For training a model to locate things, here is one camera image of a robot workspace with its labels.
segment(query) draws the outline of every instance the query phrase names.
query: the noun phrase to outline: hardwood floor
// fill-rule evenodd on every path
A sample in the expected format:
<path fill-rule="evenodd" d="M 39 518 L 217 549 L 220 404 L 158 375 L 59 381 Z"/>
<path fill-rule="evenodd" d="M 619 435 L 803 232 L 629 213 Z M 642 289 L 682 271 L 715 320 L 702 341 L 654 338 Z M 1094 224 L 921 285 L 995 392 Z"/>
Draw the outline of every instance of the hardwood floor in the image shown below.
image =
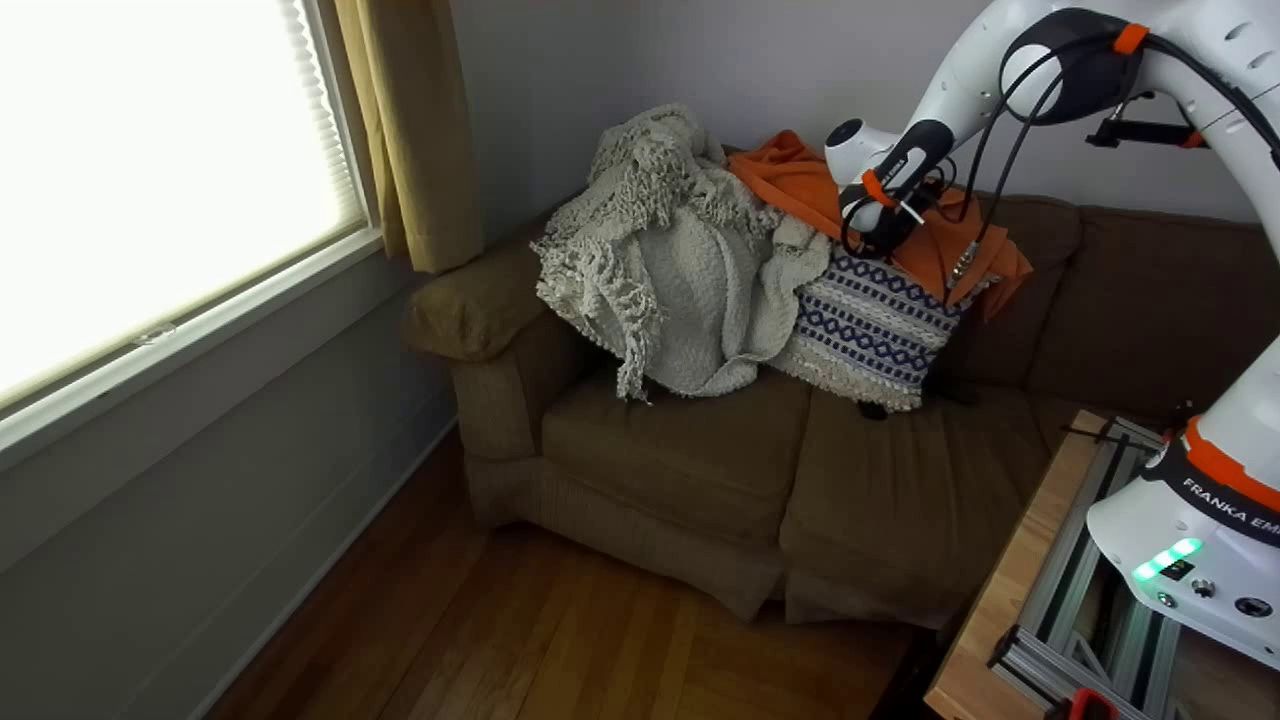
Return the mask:
<path fill-rule="evenodd" d="M 548 532 L 479 532 L 451 435 L 211 718 L 859 720 L 907 646 L 893 623 L 740 623 Z"/>

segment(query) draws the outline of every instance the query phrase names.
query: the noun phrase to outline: window frame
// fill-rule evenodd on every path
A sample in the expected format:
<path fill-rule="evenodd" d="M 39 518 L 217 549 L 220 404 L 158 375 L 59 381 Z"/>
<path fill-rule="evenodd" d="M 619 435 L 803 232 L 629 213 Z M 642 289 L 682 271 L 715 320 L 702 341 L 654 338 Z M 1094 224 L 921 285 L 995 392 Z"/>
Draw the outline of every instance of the window frame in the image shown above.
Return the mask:
<path fill-rule="evenodd" d="M 256 275 L 245 275 L 234 289 L 225 289 L 207 303 L 179 314 L 144 341 L 133 341 L 104 356 L 88 356 L 80 373 L 66 373 L 37 387 L 16 408 L 0 414 L 0 471 L 47 449 L 64 434 L 75 434 L 80 426 L 119 408 L 129 398 L 153 387 L 154 381 L 186 368 L 202 351 L 230 345 L 234 338 L 283 314 L 313 289 L 351 271 L 358 261 L 378 251 L 383 228 L 373 206 L 373 159 L 363 145 L 351 69 L 342 62 L 335 8 L 331 0 L 300 0 L 300 8 L 317 37 L 317 62 L 331 96 L 331 112 L 341 123 L 335 132 L 342 145 L 363 224 L 335 242 L 318 242 L 317 250 L 302 250 L 297 258 L 283 258 L 281 266 Z"/>

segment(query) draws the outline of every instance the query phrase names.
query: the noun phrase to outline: yellow curtain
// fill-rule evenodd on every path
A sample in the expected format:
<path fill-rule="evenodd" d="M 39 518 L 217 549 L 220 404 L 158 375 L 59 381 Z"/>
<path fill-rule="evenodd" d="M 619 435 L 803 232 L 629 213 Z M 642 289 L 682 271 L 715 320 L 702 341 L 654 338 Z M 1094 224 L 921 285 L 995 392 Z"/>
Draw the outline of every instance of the yellow curtain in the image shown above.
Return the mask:
<path fill-rule="evenodd" d="M 335 0 L 386 251 L 449 271 L 482 250 L 449 0 Z"/>

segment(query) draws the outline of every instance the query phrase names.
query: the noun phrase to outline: window blind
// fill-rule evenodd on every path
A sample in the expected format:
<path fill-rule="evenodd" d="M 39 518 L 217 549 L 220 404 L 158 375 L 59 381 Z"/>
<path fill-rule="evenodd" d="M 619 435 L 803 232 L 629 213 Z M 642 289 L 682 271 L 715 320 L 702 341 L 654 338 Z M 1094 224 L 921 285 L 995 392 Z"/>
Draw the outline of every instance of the window blind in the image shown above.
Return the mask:
<path fill-rule="evenodd" d="M 0 414 L 363 228 L 302 0 L 0 23 Z"/>

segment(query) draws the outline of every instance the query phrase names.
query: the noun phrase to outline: table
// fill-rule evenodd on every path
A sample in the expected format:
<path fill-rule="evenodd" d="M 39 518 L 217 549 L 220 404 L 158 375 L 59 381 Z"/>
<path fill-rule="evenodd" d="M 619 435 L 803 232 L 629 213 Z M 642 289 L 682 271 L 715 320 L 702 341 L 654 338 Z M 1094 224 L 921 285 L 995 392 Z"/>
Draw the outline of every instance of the table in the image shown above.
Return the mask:
<path fill-rule="evenodd" d="M 949 647 L 930 690 L 928 710 L 939 718 L 969 720 L 1014 720 L 1045 718 L 1045 700 L 1008 676 L 993 671 L 993 658 L 1000 640 L 1014 630 L 1028 594 L 1038 577 L 1045 555 L 1052 552 L 1067 512 L 1075 509 L 1084 471 L 1092 466 L 1094 441 L 1103 434 L 1103 415 L 1078 414 L 1071 434 L 1059 441 L 1028 512 L 1019 518 L 995 573 L 981 589 L 954 646 Z M 1187 632 L 1177 651 L 1172 690 L 1181 710 L 1192 720 L 1215 718 L 1280 718 L 1280 676 Z"/>

